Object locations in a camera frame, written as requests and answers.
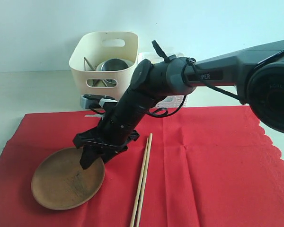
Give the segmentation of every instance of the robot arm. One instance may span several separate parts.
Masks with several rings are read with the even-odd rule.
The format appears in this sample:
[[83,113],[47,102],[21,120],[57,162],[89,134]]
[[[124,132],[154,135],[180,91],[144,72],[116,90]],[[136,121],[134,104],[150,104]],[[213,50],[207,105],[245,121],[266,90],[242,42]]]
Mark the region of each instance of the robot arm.
[[[139,138],[135,130],[149,110],[170,95],[188,95],[198,86],[207,86],[249,104],[255,115],[269,127],[284,133],[284,40],[259,45],[204,61],[175,55],[166,56],[152,42],[164,61],[148,59],[136,67],[130,86],[118,102],[103,104],[105,113],[95,128],[75,136],[83,147],[80,164],[87,169],[101,157],[104,162],[126,151]],[[237,95],[216,86],[237,86]]]

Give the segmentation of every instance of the white wall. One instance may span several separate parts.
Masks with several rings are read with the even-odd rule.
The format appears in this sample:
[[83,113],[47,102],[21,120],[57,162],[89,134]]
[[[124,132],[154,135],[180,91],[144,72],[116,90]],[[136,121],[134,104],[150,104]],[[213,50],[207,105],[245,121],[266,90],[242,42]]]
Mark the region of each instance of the white wall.
[[69,70],[79,39],[98,30],[201,60],[284,39],[284,0],[0,0],[0,72]]

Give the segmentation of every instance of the wooden plate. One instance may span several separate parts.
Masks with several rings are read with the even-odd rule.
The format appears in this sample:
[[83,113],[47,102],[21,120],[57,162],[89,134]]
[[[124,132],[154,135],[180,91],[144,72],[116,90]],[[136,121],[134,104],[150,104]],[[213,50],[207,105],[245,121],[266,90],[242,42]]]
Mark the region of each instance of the wooden plate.
[[105,175],[98,158],[88,169],[80,166],[82,149],[65,148],[50,155],[34,173],[31,189],[36,201],[52,210],[82,205],[100,189]]

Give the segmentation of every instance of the red tablecloth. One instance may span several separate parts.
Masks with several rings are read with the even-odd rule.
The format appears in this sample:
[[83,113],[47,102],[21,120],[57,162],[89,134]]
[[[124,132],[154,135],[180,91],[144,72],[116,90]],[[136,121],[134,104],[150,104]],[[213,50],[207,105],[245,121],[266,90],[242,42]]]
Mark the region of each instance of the red tablecloth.
[[141,227],[284,227],[284,161],[249,107],[146,116],[129,150],[106,164],[98,193],[52,211],[30,191],[50,154],[94,127],[90,112],[27,114],[0,157],[0,227],[129,226],[145,140],[153,133]]

